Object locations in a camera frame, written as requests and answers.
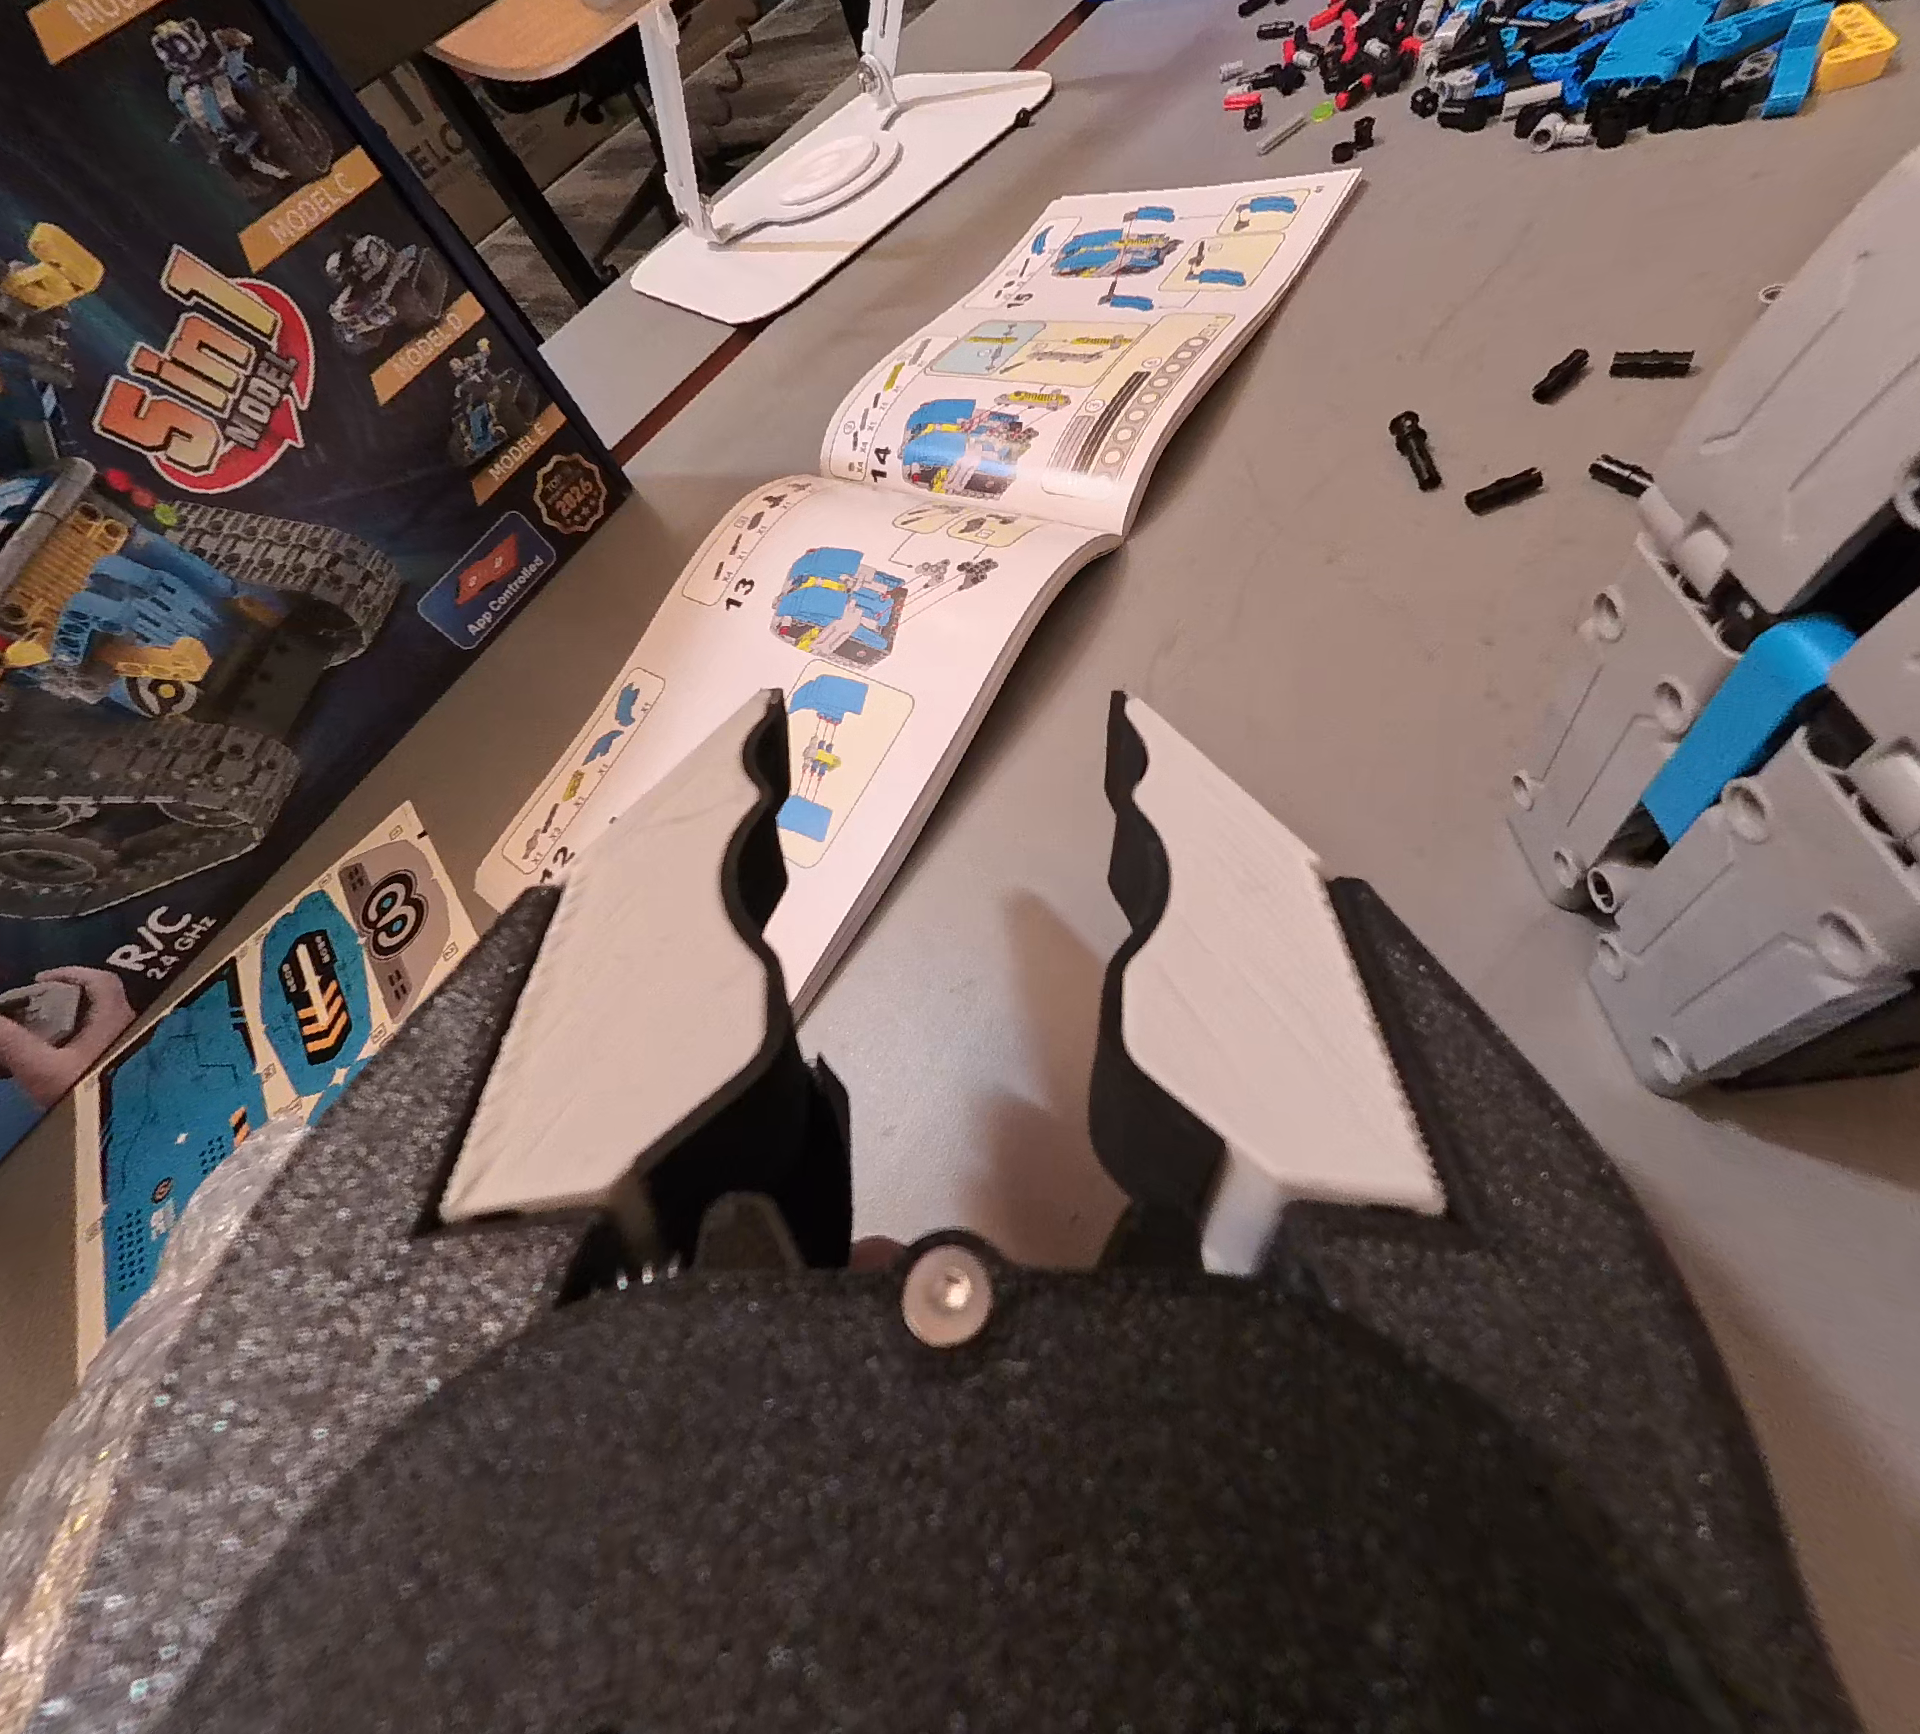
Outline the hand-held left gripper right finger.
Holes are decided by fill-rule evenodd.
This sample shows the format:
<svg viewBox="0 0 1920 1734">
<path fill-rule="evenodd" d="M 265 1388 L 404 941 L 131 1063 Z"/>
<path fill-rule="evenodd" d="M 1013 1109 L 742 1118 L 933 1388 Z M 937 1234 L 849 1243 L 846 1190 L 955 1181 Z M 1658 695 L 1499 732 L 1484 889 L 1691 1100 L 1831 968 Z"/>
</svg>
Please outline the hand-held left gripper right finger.
<svg viewBox="0 0 1920 1734">
<path fill-rule="evenodd" d="M 1087 1133 L 1173 1260 L 1249 1278 L 1298 1205 L 1445 1211 L 1320 859 L 1142 698 L 1110 701 Z"/>
</svg>

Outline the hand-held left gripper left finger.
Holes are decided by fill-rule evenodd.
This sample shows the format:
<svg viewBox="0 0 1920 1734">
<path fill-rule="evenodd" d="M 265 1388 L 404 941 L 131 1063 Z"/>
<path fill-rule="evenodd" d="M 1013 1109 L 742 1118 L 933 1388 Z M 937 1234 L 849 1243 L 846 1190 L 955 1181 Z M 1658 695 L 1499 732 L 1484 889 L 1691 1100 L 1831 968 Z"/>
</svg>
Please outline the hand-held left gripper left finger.
<svg viewBox="0 0 1920 1734">
<path fill-rule="evenodd" d="M 595 1219 L 629 1270 L 744 1212 L 775 1263 L 851 1255 L 847 1096 L 804 1059 L 766 927 L 788 714 L 755 690 L 528 907 L 549 910 L 440 1194 L 442 1227 Z"/>
</svg>

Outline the building instruction booklet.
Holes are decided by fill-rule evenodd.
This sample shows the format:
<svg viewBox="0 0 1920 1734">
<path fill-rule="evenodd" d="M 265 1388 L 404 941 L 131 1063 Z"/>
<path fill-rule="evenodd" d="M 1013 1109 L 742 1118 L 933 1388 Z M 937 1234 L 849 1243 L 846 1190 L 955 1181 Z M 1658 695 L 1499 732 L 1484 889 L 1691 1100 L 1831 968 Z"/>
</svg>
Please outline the building instruction booklet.
<svg viewBox="0 0 1920 1734">
<path fill-rule="evenodd" d="M 504 910 L 748 696 L 780 690 L 793 1010 L 851 947 L 1063 584 L 1124 544 L 1165 444 L 1361 184 L 1050 203 L 841 399 L 815 474 L 742 496 L 476 870 Z"/>
</svg>

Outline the grey desk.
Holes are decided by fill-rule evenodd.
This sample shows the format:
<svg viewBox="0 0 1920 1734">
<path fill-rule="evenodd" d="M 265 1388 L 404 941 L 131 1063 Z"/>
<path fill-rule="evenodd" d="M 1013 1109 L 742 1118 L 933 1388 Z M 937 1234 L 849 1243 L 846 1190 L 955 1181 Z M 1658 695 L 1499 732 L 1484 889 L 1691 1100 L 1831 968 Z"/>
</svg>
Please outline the grey desk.
<svg viewBox="0 0 1920 1734">
<path fill-rule="evenodd" d="M 505 909 L 212 1273 L 27 1731 L 1916 1731 L 1916 1091 L 1639 1088 L 1502 823 L 1631 517 L 1554 453 L 1476 525 L 1384 434 L 1538 456 L 1559 299 L 1720 350 L 1908 138 L 1644 217 L 1385 130 L 793 1017 L 847 1265 L 440 1222 Z M 1116 692 L 1316 855 L 1441 1216 L 1236 1278 L 1101 1168 Z"/>
</svg>

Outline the white desk lamp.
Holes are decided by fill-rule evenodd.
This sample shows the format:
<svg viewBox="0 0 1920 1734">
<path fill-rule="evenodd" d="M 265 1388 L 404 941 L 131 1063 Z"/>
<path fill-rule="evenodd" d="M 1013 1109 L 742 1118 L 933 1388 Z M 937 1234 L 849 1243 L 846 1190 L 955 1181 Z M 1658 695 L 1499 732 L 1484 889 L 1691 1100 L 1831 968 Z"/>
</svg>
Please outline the white desk lamp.
<svg viewBox="0 0 1920 1734">
<path fill-rule="evenodd" d="M 777 316 L 1029 123 L 1040 69 L 900 72 L 903 0 L 871 0 L 855 90 L 720 197 L 699 186 L 670 0 L 580 0 L 636 27 L 658 154 L 680 226 L 633 267 L 636 295 L 742 329 Z"/>
</svg>

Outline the blue sticker sheet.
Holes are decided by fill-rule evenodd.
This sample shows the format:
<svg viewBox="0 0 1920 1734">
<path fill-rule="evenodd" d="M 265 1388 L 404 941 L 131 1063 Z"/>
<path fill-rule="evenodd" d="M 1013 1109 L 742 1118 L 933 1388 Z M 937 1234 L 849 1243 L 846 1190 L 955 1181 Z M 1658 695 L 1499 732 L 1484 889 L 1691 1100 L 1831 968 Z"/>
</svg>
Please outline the blue sticker sheet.
<svg viewBox="0 0 1920 1734">
<path fill-rule="evenodd" d="M 149 1291 L 203 1183 L 270 1122 L 330 1109 L 473 941 L 401 803 L 79 1084 L 78 1375 Z"/>
</svg>

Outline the grey blue toy robot body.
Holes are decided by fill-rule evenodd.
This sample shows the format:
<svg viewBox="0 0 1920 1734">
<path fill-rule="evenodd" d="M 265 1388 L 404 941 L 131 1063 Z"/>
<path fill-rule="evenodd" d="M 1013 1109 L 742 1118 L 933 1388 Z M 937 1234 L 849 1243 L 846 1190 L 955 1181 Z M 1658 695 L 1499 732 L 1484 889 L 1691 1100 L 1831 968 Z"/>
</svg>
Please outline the grey blue toy robot body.
<svg viewBox="0 0 1920 1734">
<path fill-rule="evenodd" d="M 1918 159 L 1764 308 L 1510 777 L 1656 1096 L 1916 1065 Z"/>
</svg>

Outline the clear bubble wrap bag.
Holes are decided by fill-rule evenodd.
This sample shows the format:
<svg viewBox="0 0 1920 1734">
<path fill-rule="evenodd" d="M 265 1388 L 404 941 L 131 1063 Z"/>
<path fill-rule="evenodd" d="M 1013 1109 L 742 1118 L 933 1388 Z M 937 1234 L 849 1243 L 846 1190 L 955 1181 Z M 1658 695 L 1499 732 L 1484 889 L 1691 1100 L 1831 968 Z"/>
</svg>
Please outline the clear bubble wrap bag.
<svg viewBox="0 0 1920 1734">
<path fill-rule="evenodd" d="M 88 1362 L 4 1506 L 2 1728 L 29 1731 L 105 1527 L 131 1436 L 213 1270 L 308 1131 L 270 1122 L 207 1177 L 149 1288 Z"/>
</svg>

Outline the dark toy kit box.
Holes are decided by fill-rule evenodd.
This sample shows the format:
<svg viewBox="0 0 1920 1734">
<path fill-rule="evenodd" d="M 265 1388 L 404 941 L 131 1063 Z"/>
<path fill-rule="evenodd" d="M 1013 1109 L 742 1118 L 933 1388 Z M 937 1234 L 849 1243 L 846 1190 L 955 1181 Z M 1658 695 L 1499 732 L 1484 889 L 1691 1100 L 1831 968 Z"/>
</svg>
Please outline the dark toy kit box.
<svg viewBox="0 0 1920 1734">
<path fill-rule="evenodd" d="M 627 487 L 286 0 L 2 0 L 4 1152 Z"/>
</svg>

